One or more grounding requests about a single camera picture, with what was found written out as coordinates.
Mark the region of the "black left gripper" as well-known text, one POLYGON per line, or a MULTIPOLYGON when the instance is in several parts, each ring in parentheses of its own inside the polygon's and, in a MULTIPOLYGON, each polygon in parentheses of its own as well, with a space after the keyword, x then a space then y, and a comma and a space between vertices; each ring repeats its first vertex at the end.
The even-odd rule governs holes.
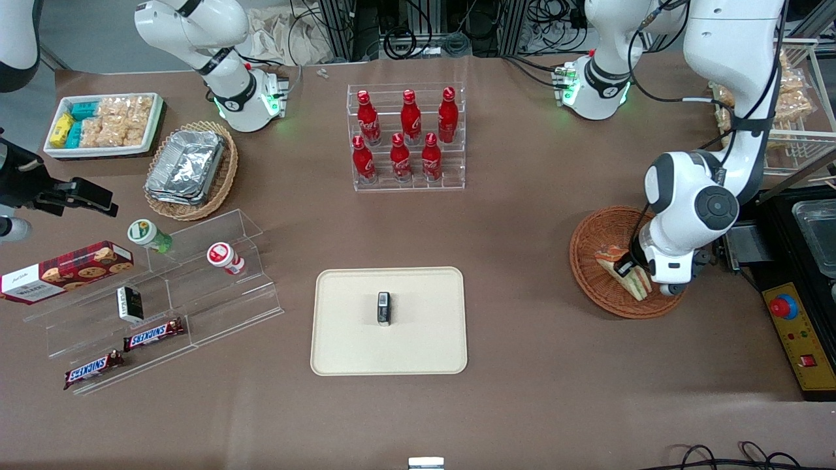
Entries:
POLYGON ((645 281, 648 281, 646 258, 642 250, 627 250, 618 261, 614 262, 615 279, 626 279, 636 274, 645 281))

